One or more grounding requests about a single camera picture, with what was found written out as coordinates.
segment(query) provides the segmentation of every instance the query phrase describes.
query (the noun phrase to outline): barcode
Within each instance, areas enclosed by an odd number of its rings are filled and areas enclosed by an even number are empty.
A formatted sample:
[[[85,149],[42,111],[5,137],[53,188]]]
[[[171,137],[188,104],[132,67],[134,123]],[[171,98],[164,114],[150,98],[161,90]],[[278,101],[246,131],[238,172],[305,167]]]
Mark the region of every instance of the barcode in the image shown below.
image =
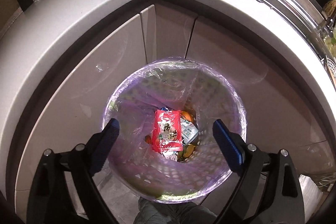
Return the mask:
[[[192,135],[192,131],[189,128],[183,129],[183,134],[189,138]]]

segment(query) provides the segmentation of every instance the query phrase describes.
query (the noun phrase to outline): cabinet door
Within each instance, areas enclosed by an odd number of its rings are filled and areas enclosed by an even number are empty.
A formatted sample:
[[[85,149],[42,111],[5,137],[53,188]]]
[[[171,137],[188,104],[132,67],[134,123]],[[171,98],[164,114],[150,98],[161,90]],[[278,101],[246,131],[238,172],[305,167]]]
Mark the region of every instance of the cabinet door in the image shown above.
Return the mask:
[[[141,13],[147,63],[185,57],[197,14],[158,0]]]
[[[289,150],[299,174],[335,170],[314,110],[294,83],[248,42],[199,18],[187,58],[216,69],[234,86],[246,108],[248,143],[267,152]]]
[[[43,151],[69,151],[101,131],[109,97],[146,64],[140,15],[98,44],[68,75],[36,122],[21,158],[16,191],[29,190]],[[26,204],[16,200],[25,218]]]

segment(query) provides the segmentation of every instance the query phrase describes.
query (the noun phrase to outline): plastic trash bag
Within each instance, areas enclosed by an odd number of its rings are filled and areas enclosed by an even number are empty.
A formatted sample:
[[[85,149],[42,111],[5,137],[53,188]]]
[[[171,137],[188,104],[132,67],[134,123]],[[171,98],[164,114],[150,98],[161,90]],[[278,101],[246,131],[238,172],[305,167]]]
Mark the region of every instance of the plastic trash bag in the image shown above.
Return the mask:
[[[164,158],[144,140],[162,107],[196,115],[198,146],[185,162]],[[216,119],[246,140],[246,113],[234,88],[192,60],[157,61],[127,77],[108,101],[102,126],[112,117],[120,123],[120,135],[108,157],[111,170],[140,196],[162,203],[204,196],[231,174],[212,136]]]

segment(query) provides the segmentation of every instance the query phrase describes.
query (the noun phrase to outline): metal screw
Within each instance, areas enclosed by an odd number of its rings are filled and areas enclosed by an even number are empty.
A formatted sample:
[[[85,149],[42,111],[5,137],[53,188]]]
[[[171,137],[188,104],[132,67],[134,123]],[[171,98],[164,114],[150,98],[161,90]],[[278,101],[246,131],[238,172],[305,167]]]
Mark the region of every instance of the metal screw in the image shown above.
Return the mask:
[[[51,153],[52,153],[52,150],[48,148],[48,149],[44,150],[43,155],[48,157]]]
[[[281,155],[283,155],[284,157],[288,156],[288,151],[285,149],[281,149]]]
[[[80,143],[80,144],[76,145],[75,150],[76,151],[82,151],[82,150],[84,150],[84,148],[85,148],[85,145]]]
[[[253,143],[250,143],[248,146],[247,146],[248,150],[254,152],[255,150],[257,150],[257,147],[253,144]]]

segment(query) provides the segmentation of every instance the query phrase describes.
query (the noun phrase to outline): white countertop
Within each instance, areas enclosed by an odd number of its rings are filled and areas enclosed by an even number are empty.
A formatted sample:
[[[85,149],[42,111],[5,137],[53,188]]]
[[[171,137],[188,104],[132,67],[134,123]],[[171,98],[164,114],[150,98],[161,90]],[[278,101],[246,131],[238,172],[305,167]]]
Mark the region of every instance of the white countertop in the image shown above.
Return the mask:
[[[20,115],[55,61],[90,27],[131,0],[40,0],[0,41],[0,190]],[[320,61],[275,11],[256,0],[197,0],[242,23],[280,52],[321,102],[336,133],[336,92]]]

